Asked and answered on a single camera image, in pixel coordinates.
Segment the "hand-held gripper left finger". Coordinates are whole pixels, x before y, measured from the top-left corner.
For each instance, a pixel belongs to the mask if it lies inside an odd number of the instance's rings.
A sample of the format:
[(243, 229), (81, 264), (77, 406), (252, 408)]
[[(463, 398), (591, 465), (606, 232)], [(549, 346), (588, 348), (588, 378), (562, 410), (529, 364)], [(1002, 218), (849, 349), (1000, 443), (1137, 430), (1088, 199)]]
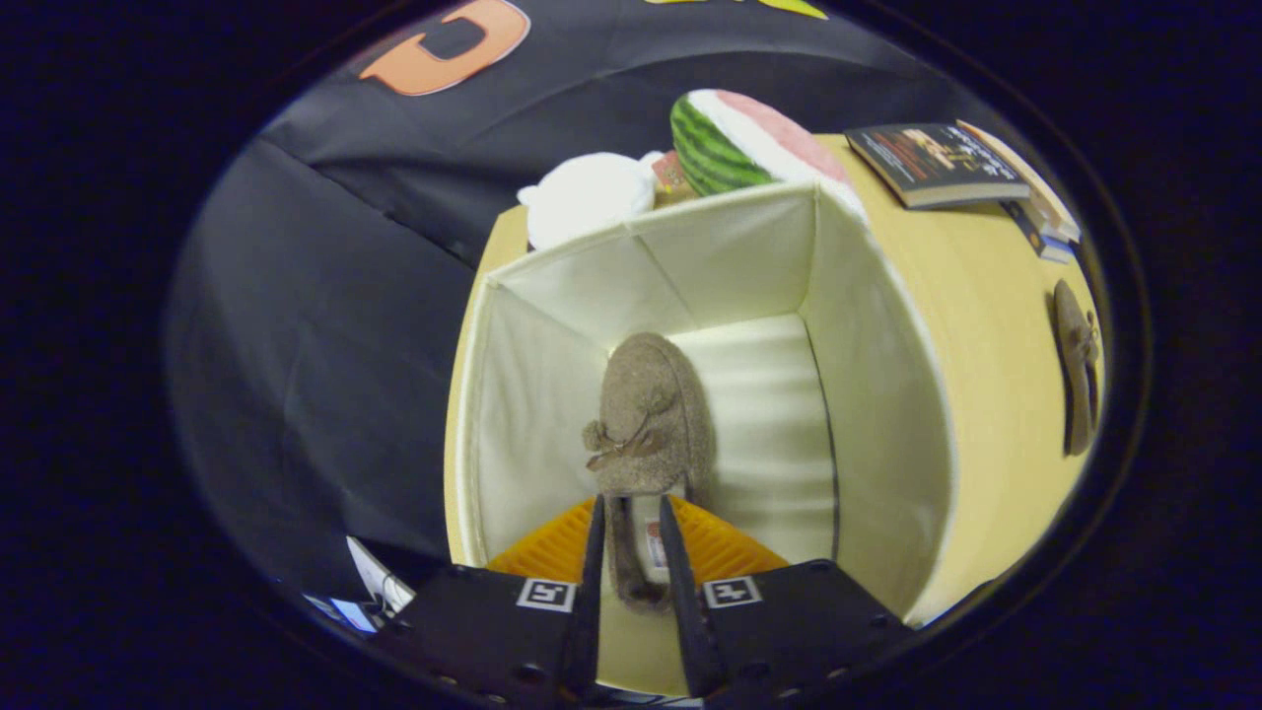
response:
[(379, 632), (392, 668), (456, 697), (588, 697), (596, 684), (604, 499), (587, 504), (581, 580), (451, 565)]

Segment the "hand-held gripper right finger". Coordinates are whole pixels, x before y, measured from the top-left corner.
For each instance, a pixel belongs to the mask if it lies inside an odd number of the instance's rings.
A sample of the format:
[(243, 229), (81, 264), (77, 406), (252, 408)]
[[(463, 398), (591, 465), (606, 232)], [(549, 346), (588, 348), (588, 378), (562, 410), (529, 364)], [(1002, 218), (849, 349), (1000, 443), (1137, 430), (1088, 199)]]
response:
[(660, 498), (676, 642), (705, 706), (814, 706), (877, 673), (915, 637), (837, 562), (793, 562), (699, 583), (676, 496)]

